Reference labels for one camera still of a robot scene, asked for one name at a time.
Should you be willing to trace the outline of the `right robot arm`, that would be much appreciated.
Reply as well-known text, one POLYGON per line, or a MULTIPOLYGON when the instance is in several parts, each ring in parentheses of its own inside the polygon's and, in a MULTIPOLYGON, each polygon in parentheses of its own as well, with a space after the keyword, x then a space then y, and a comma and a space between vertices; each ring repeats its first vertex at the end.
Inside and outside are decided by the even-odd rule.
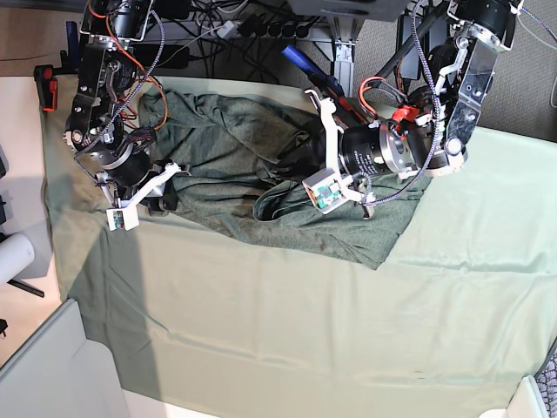
POLYGON ((145 64, 133 54, 133 45, 144 39, 149 22, 164 26, 154 1, 89 1, 80 28, 86 43, 65 137, 76 161, 89 155, 99 164, 100 172, 91 179, 103 191, 108 213, 116 219, 135 212, 139 205, 151 212, 175 210, 178 199, 171 178, 185 172, 170 159, 155 161, 150 156, 169 117, 167 107, 146 126, 129 123, 137 116, 131 103, 144 85, 163 91, 152 72, 165 41, 159 42, 154 57, 145 64))

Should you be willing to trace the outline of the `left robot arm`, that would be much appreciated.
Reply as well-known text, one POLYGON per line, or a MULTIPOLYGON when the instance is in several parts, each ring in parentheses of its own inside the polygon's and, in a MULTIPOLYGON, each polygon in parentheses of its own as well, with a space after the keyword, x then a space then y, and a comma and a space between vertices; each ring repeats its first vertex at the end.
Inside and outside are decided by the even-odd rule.
POLYGON ((375 179, 394 174, 413 185, 459 171, 522 11, 520 1, 445 1, 423 19, 411 16, 408 39, 360 84, 356 104, 308 56, 285 47, 312 82, 307 96, 321 128, 279 156, 276 175, 302 184, 323 214, 350 202, 370 218, 383 202, 375 179))

